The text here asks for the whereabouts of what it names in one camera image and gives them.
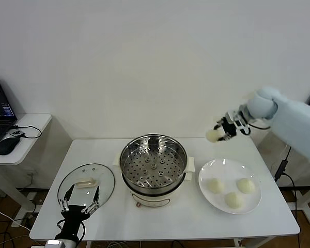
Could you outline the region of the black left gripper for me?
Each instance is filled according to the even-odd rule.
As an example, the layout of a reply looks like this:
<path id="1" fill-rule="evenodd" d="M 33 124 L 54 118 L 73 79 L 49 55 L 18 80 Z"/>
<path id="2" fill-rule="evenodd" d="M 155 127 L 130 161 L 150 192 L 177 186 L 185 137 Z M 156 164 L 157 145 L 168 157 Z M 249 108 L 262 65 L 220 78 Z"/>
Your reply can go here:
<path id="1" fill-rule="evenodd" d="M 63 219 L 57 223 L 60 233 L 55 236 L 55 239 L 82 240 L 86 233 L 83 221 L 88 219 L 88 214 L 93 214 L 99 208 L 99 186 L 97 186 L 93 200 L 87 207 L 80 205 L 69 206 L 68 202 L 73 189 L 74 184 L 65 192 L 63 197 L 59 198 Z M 83 234 L 79 238 L 80 226 L 82 226 Z"/>

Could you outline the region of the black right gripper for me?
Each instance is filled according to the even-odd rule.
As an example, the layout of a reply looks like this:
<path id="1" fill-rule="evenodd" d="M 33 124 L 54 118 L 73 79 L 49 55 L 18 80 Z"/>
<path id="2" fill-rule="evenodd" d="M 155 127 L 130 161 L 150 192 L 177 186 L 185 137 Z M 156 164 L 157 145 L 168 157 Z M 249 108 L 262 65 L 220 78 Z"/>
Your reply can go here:
<path id="1" fill-rule="evenodd" d="M 218 128 L 225 129 L 228 127 L 229 131 L 224 130 L 218 131 L 218 142 L 228 141 L 235 137 L 238 132 L 243 135 L 247 135 L 247 119 L 243 113 L 244 107 L 240 106 L 237 110 L 231 110 L 225 113 L 224 117 L 216 122 L 214 129 Z"/>

